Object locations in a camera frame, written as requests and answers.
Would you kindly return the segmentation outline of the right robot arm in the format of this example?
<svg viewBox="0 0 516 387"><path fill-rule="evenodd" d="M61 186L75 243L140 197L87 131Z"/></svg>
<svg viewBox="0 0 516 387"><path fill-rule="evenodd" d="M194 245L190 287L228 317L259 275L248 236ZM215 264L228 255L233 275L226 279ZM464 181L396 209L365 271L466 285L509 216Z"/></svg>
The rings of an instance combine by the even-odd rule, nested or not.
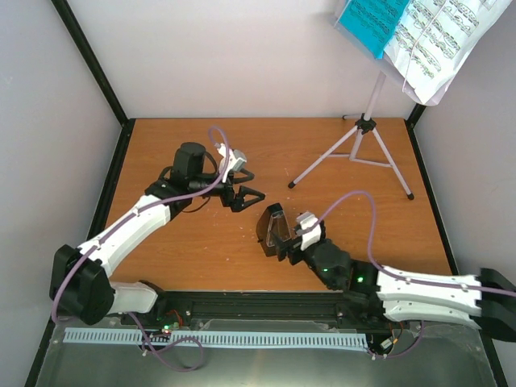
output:
<svg viewBox="0 0 516 387"><path fill-rule="evenodd" d="M330 239L303 248L296 238L276 251L279 260L305 262L329 290L341 292L352 320L455 323L515 341L515 286L495 269L465 276L410 273L354 260Z"/></svg>

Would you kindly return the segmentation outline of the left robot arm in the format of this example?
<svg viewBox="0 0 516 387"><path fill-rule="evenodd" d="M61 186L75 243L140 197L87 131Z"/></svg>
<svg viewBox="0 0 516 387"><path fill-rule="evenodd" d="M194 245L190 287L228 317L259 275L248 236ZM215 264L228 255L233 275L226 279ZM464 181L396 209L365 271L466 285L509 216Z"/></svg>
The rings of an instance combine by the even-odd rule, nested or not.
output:
<svg viewBox="0 0 516 387"><path fill-rule="evenodd" d="M254 177L244 167L246 156L224 144L217 151L222 160L213 164L213 173L206 173L204 163L213 156L199 143L183 143L173 164L124 216L80 246L65 244L57 250L49 290L52 318L65 310L87 325L109 314L138 313L153 325L166 319L168 305L157 286L148 281L112 282L110 277L140 243L175 219L195 197L218 197L233 212L264 200L264 193L245 186Z"/></svg>

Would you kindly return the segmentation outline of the black metronome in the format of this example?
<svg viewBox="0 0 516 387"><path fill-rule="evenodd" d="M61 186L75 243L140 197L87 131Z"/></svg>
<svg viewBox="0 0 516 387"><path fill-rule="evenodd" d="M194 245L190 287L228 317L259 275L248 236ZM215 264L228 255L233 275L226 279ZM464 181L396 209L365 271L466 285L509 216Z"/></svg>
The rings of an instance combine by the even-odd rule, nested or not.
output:
<svg viewBox="0 0 516 387"><path fill-rule="evenodd" d="M280 203L266 207L256 224L256 238L267 257L275 256L277 249L291 240L290 227Z"/></svg>

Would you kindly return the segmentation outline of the clear metronome cover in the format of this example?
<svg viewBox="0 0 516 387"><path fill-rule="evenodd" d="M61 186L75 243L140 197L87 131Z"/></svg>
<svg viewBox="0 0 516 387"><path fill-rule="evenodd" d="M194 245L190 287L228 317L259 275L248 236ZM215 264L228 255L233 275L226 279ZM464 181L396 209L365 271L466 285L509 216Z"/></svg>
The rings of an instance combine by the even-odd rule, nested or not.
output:
<svg viewBox="0 0 516 387"><path fill-rule="evenodd" d="M289 224L282 211L278 211L270 216L266 235L267 246L274 247L277 239L281 242L290 239Z"/></svg>

